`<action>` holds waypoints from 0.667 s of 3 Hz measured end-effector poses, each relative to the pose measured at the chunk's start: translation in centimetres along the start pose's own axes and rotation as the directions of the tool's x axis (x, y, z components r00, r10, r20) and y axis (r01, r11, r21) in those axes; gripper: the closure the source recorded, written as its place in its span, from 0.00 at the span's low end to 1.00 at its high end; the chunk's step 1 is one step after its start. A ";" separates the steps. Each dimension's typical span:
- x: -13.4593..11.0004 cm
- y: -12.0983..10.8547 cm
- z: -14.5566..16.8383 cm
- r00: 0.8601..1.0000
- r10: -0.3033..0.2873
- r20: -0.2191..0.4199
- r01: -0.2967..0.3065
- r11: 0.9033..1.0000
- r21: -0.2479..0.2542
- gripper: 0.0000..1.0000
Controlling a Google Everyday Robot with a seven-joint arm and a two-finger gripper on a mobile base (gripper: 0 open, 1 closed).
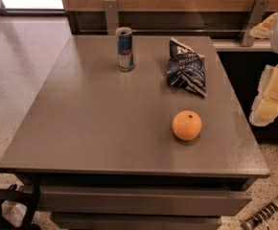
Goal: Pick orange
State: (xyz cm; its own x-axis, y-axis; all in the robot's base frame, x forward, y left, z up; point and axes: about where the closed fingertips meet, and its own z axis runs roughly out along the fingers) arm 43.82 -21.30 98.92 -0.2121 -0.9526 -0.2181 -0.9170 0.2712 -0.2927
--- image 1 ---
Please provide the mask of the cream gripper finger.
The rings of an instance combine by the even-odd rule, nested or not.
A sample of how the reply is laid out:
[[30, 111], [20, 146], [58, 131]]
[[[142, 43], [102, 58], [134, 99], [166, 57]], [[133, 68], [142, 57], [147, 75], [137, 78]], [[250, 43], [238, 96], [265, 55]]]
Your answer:
[[277, 13], [275, 12], [272, 15], [270, 15], [268, 18], [266, 18], [263, 22], [254, 26], [250, 30], [249, 34], [255, 38], [270, 39], [273, 22], [275, 20], [276, 15], [277, 15]]
[[249, 122], [255, 127], [266, 127], [278, 117], [278, 64], [267, 65], [262, 72], [258, 95], [253, 101]]

